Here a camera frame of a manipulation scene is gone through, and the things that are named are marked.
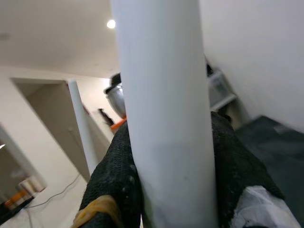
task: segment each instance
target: white column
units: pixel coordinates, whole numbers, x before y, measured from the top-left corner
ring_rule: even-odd
[[[112,0],[144,225],[217,227],[214,153],[196,0]]]
[[[86,114],[80,98],[77,82],[75,80],[70,80],[68,82],[68,88],[70,90],[80,138],[82,146],[84,148],[86,163],[89,169],[89,173],[92,175],[94,169],[98,165],[98,159],[95,153],[89,127],[86,122]]]

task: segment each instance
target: recessed light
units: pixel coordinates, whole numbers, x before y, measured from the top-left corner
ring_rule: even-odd
[[[108,23],[106,24],[106,26],[109,28],[109,29],[114,29],[115,28],[115,21],[114,20],[109,20]]]

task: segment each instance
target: white cloth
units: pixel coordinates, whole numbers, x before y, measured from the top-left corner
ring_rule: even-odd
[[[246,187],[238,200],[232,228],[265,226],[268,228],[301,228],[284,202],[262,186]]]

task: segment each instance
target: dark floor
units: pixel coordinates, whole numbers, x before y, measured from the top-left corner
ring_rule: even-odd
[[[304,227],[304,134],[260,117],[236,131],[241,142],[265,166]]]

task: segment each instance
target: ceiling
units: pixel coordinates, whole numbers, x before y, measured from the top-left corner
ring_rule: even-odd
[[[119,71],[109,0],[1,0],[0,65],[84,76]]]

